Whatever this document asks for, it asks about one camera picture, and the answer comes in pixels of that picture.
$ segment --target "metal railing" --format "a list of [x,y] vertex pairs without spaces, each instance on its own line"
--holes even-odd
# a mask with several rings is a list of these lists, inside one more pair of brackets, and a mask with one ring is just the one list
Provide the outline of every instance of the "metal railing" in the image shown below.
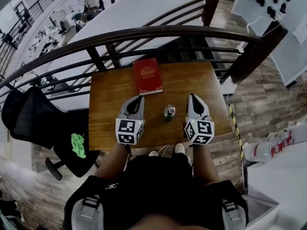
[[0,44],[0,77],[2,79],[24,36],[32,27],[35,20],[44,13],[45,9],[53,1],[54,0],[38,0],[29,9],[21,11],[18,14],[19,20],[11,30],[2,37],[2,43]]
[[[151,58],[158,58],[165,53],[167,54],[178,52],[205,52],[206,56],[208,57],[198,61],[211,62],[214,71],[218,72],[221,76],[220,83],[224,83],[224,81],[229,76],[231,76],[234,83],[236,83],[245,79],[256,67],[258,67],[287,34],[287,30],[284,29],[279,24],[279,22],[272,22],[262,37],[251,34],[243,34],[239,31],[234,30],[209,27],[208,25],[212,20],[218,0],[206,0],[205,5],[198,6],[188,11],[183,11],[180,15],[178,15],[178,11],[186,9],[191,5],[195,6],[196,3],[202,1],[204,0],[194,0],[182,6],[179,6],[148,22],[143,27],[95,35],[89,38],[82,39],[80,41],[70,43],[61,48],[57,48],[54,51],[50,51],[49,53],[46,53],[39,58],[36,58],[33,61],[29,62],[28,64],[22,66],[13,74],[2,80],[0,82],[0,89],[6,86],[9,88],[9,90],[3,92],[0,95],[0,98],[5,97],[5,95],[7,95],[12,89],[19,89],[30,83],[41,81],[43,80],[43,78],[50,77],[54,74],[86,65],[90,65],[90,67],[87,67],[86,71],[79,71],[79,73],[73,76],[69,76],[60,80],[53,79],[49,83],[40,84],[38,87],[40,89],[43,89],[43,92],[45,93],[45,95],[50,97],[49,100],[51,101],[72,96],[89,94],[88,90],[80,90],[84,87],[91,86],[91,76],[95,72],[118,70],[124,67],[132,66],[132,64],[122,66],[119,61],[122,58],[131,56],[150,56]],[[200,11],[200,13],[194,15],[194,12],[197,11]],[[159,26],[152,26],[154,23],[174,13],[176,13],[176,16],[174,18],[163,22]],[[202,18],[204,26],[184,25],[185,23],[195,20],[199,17]],[[167,25],[175,20],[178,22],[176,25]],[[223,38],[228,40],[248,42],[248,44],[244,49],[244,53],[239,52],[237,48],[209,47],[207,44],[205,46],[195,46],[192,44],[190,46],[179,46],[172,48],[161,47],[137,50],[150,40],[159,37]],[[106,46],[106,52],[102,55],[99,55],[97,52],[96,47],[99,46]],[[16,84],[16,86],[12,86],[13,81],[15,81],[17,78],[24,75],[25,73],[30,72],[55,59],[59,59],[61,57],[65,57],[67,55],[71,55],[83,50],[87,51],[90,56],[90,59],[76,62],[67,66],[62,66],[58,69],[46,72],[25,82],[18,83]],[[212,52],[234,53],[237,58],[232,57],[231,59],[215,59]],[[232,66],[228,69],[221,69],[214,67],[216,63],[232,63]],[[50,86],[57,87],[47,90],[46,88]]]
[[[246,76],[247,74],[251,73],[254,68],[256,68],[259,64],[256,62],[255,65],[255,58],[262,59],[263,57],[266,57],[270,54],[272,49],[274,49],[278,43],[279,40],[272,40],[272,38],[277,38],[277,33],[282,33],[284,36],[287,31],[283,29],[282,26],[279,26],[282,30],[278,31],[277,29],[268,32],[264,37],[258,37],[254,35],[249,34],[242,34],[240,32],[235,32],[231,30],[226,29],[220,29],[220,28],[214,28],[214,27],[207,27],[207,26],[185,26],[185,25],[166,25],[166,26],[150,26],[150,27],[140,27],[140,28],[132,28],[127,30],[120,30],[110,33],[105,33],[101,35],[92,36],[80,41],[73,42],[71,44],[68,44],[66,46],[63,46],[61,48],[57,48],[54,51],[51,51],[47,54],[42,55],[41,57],[31,61],[30,63],[26,64],[25,66],[21,67],[17,71],[15,71],[12,75],[4,79],[2,82],[0,82],[0,89],[4,86],[8,86],[10,82],[14,81],[18,77],[24,75],[27,72],[30,72],[48,62],[51,62],[55,59],[80,52],[82,50],[86,50],[91,57],[89,60],[77,62],[68,66],[64,66],[58,69],[55,69],[53,71],[49,71],[47,73],[44,73],[42,75],[39,75],[33,79],[30,79],[28,81],[25,81],[18,86],[12,87],[8,86],[9,88],[18,89],[22,86],[25,86],[31,82],[34,82],[36,80],[40,80],[44,77],[51,76],[55,73],[63,72],[69,69],[77,68],[80,66],[84,66],[87,64],[95,64],[98,71],[108,71],[108,70],[115,70],[115,69],[121,69],[122,67],[119,63],[119,59],[125,58],[125,57],[131,57],[131,56],[138,56],[138,55],[146,55],[150,54],[151,56],[158,56],[162,53],[167,52],[189,52],[189,51],[210,51],[210,52],[229,52],[229,53],[238,53],[238,50],[236,48],[224,48],[224,47],[178,47],[178,48],[171,48],[171,49],[161,49],[161,48],[152,48],[152,49],[145,49],[145,50],[136,50],[136,51],[128,51],[124,53],[116,52],[114,48],[114,44],[118,42],[127,42],[131,40],[140,40],[144,38],[158,38],[158,37],[213,37],[213,38],[224,38],[229,40],[237,40],[237,41],[244,41],[248,42],[248,45],[246,47],[246,51],[240,55],[236,60],[233,59],[204,59],[201,61],[204,62],[227,62],[227,63],[233,63],[232,67],[230,69],[223,70],[225,73],[221,79],[223,81],[225,78],[229,77],[230,75],[235,74],[239,77]],[[107,56],[99,56],[96,47],[105,45],[108,48],[109,55]],[[114,68],[106,68],[104,65],[104,61],[106,60],[112,60],[114,62]],[[237,72],[237,68],[241,68],[242,70],[240,72]],[[76,76],[71,76],[68,78],[64,78],[61,80],[55,80],[50,83],[46,83],[43,85],[40,85],[40,89],[47,88],[49,86],[54,86],[57,84],[69,82],[72,80],[78,80],[82,78],[88,78],[91,77],[91,75],[95,72],[88,72],[79,74]],[[63,88],[59,88],[56,90],[45,92],[45,95],[55,94],[59,92],[64,91],[73,91],[79,88],[88,87],[91,83],[83,83],[78,85],[66,85]],[[5,96],[10,92],[6,91],[3,93],[1,97]],[[77,95],[83,95],[83,94],[89,94],[88,91],[85,92],[73,92],[66,95],[56,96],[50,98],[50,100],[57,100]]]

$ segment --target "desk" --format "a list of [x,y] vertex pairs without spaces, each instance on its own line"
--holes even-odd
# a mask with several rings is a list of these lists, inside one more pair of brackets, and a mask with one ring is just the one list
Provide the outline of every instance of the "desk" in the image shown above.
[[[215,135],[231,132],[219,82],[208,62],[188,62],[160,65],[163,92],[146,95],[144,133],[139,143],[131,148],[174,144],[184,138],[187,100],[190,93],[201,97],[209,107],[215,122]],[[138,95],[132,68],[96,73],[92,76],[89,145],[90,150],[111,150],[116,143],[115,119],[121,105]],[[166,123],[163,111],[168,104],[176,108],[175,118]]]

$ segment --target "yellow and black tape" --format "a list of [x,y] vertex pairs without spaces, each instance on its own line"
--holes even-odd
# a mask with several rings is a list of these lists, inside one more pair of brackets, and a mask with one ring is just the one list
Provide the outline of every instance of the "yellow and black tape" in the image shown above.
[[234,115],[234,111],[229,103],[229,111],[231,113],[231,117],[232,117],[232,121],[234,122],[235,124],[235,128],[236,128],[236,138],[238,139],[238,143],[239,143],[239,147],[240,147],[240,153],[241,153],[241,161],[243,162],[243,147],[242,147],[242,139],[241,139],[241,136],[240,136],[240,132],[239,132],[239,128],[238,128],[238,125],[236,124],[236,117]]

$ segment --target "black shirt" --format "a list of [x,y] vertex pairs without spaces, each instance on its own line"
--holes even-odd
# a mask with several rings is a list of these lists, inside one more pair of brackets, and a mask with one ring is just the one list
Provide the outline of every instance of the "black shirt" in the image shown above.
[[118,180],[90,176],[66,203],[66,230],[71,229],[74,204],[95,195],[103,205],[105,230],[128,229],[150,213],[167,215],[183,226],[222,230],[222,199],[242,206],[247,216],[247,205],[230,181],[205,187],[194,179],[183,154],[171,159],[138,156]]

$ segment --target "white shoe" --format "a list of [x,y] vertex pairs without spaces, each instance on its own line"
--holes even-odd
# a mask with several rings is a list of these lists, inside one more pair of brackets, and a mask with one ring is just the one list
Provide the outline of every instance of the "white shoe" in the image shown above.
[[149,153],[148,156],[149,157],[154,157],[154,156],[158,157],[159,155],[158,155],[158,153],[156,151],[152,151],[151,153]]
[[21,217],[21,221],[24,222],[24,215],[22,213],[20,213],[20,217]]
[[175,153],[186,154],[186,150],[184,149],[184,146],[181,143],[175,145]]
[[18,205],[18,203],[17,203],[16,200],[14,200],[14,203],[15,203],[15,205],[16,205],[16,207],[17,207],[16,209],[17,209],[18,211],[20,211],[20,210],[19,210],[19,205]]

